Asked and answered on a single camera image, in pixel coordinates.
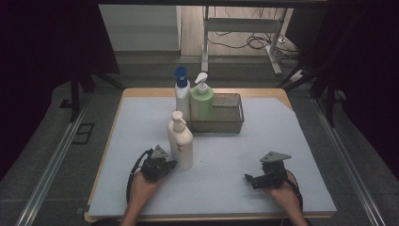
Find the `white pump head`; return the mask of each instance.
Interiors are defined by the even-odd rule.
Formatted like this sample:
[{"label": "white pump head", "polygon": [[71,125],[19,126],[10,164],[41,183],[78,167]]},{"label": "white pump head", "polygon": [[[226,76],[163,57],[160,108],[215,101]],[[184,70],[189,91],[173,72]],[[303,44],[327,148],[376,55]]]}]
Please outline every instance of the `white pump head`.
[{"label": "white pump head", "polygon": [[208,85],[205,84],[206,79],[208,78],[207,73],[200,73],[196,79],[196,83],[200,82],[198,87],[198,93],[205,94],[208,91]]},{"label": "white pump head", "polygon": [[183,131],[185,128],[185,120],[183,119],[182,111],[174,111],[172,113],[173,130],[176,132]]}]

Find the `pump bottle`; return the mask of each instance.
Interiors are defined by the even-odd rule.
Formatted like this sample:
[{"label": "pump bottle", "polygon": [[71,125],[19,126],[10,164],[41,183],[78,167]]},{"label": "pump bottle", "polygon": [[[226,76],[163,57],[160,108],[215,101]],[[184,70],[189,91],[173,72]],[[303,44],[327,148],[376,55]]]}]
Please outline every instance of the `pump bottle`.
[{"label": "pump bottle", "polygon": [[182,111],[185,121],[190,121],[190,81],[187,80],[185,74],[185,67],[177,68],[174,74],[176,77],[176,110]]},{"label": "pump bottle", "polygon": [[183,170],[190,169],[194,164],[193,159],[193,134],[185,126],[183,113],[174,111],[172,120],[168,123],[168,138],[173,158]]},{"label": "pump bottle", "polygon": [[207,121],[212,116],[214,103],[214,91],[205,84],[207,73],[200,73],[196,79],[197,86],[191,89],[191,120]]}]

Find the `white bottle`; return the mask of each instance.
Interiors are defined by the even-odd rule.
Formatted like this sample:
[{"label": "white bottle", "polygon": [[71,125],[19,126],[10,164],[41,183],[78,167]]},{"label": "white bottle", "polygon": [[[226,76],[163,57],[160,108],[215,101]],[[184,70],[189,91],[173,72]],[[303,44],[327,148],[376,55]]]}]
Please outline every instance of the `white bottle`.
[{"label": "white bottle", "polygon": [[168,138],[173,158],[183,170],[190,169],[193,159],[193,134],[185,126],[183,113],[175,111],[172,120],[168,123]]},{"label": "white bottle", "polygon": [[190,121],[190,81],[187,80],[185,74],[185,67],[177,68],[174,74],[176,77],[176,110],[182,111],[185,121]]}]

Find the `spray bottle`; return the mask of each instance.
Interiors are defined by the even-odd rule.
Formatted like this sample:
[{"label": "spray bottle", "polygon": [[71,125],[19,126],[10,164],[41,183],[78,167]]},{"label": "spray bottle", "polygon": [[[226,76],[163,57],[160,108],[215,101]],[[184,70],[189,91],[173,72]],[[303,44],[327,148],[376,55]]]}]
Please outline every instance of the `spray bottle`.
[{"label": "spray bottle", "polygon": [[174,74],[176,77],[176,110],[182,111],[185,121],[190,121],[190,81],[187,80],[185,74],[185,67],[177,68]]}]

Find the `green bottle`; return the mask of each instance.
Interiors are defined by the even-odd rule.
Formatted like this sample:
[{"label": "green bottle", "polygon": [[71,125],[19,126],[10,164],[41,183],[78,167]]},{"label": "green bottle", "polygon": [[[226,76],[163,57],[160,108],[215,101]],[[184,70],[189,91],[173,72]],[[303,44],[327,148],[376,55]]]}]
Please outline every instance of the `green bottle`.
[{"label": "green bottle", "polygon": [[191,89],[191,121],[208,121],[212,117],[214,91],[205,84],[207,73],[200,73],[196,79],[197,86]]}]

